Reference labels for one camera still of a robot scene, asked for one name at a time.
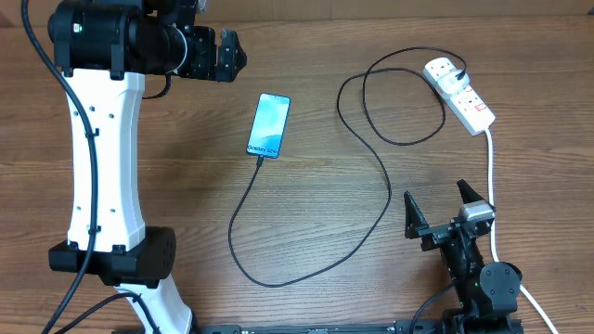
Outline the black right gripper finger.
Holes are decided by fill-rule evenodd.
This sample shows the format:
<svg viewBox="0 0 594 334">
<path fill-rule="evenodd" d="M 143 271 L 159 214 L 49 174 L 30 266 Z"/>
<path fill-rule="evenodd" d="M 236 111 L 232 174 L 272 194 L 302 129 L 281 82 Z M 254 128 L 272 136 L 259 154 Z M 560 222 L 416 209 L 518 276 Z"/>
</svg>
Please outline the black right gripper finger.
<svg viewBox="0 0 594 334">
<path fill-rule="evenodd" d="M 458 180 L 457 186 L 464 204 L 484 200 L 464 179 Z"/>
<path fill-rule="evenodd" d="M 404 201 L 406 209 L 405 237 L 418 238 L 420 231 L 427 229 L 429 224 L 409 191 L 404 193 Z"/>
</svg>

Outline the Samsung Galaxy smartphone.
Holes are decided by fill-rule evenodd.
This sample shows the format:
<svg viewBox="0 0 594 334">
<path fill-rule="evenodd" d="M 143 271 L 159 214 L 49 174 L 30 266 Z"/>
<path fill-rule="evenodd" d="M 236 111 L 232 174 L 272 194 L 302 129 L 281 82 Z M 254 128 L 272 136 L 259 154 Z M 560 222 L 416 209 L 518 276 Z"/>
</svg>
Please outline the Samsung Galaxy smartphone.
<svg viewBox="0 0 594 334">
<path fill-rule="evenodd" d="M 262 93 L 259 96 L 246 153 L 277 159 L 287 127 L 291 99 Z"/>
</svg>

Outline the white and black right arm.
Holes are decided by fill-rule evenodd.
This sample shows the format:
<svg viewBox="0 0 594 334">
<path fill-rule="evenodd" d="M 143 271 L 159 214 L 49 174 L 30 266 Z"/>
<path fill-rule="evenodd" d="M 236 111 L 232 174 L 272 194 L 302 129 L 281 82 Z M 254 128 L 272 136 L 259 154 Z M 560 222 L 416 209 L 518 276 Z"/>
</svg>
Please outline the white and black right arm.
<svg viewBox="0 0 594 334">
<path fill-rule="evenodd" d="M 485 263 L 476 240 L 489 234 L 496 208 L 468 183 L 457 181 L 463 204 L 448 224 L 430 226 L 420 207 L 407 191 L 405 237 L 419 238 L 423 251 L 441 252 L 451 282 L 424 302 L 407 325 L 397 325 L 398 333 L 520 334 L 522 322 L 511 315 L 518 310 L 517 297 L 523 279 L 512 263 Z M 428 306 L 449 290 L 458 296 L 459 308 L 443 312 L 437 320 L 421 321 Z"/>
</svg>

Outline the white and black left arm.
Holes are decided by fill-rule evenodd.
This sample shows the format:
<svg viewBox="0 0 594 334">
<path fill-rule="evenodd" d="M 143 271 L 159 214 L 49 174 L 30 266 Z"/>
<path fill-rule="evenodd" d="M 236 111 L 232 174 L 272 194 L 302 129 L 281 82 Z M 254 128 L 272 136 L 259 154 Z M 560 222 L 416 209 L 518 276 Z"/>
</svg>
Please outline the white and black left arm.
<svg viewBox="0 0 594 334">
<path fill-rule="evenodd" d="M 67 85 L 73 204 L 51 269 L 99 276 L 116 288 L 146 333 L 195 333 L 175 286 L 176 239 L 145 224 L 138 197 L 140 107 L 150 75 L 232 82 L 247 58 L 236 32 L 195 22 L 200 0 L 63 1 L 48 22 Z"/>
</svg>

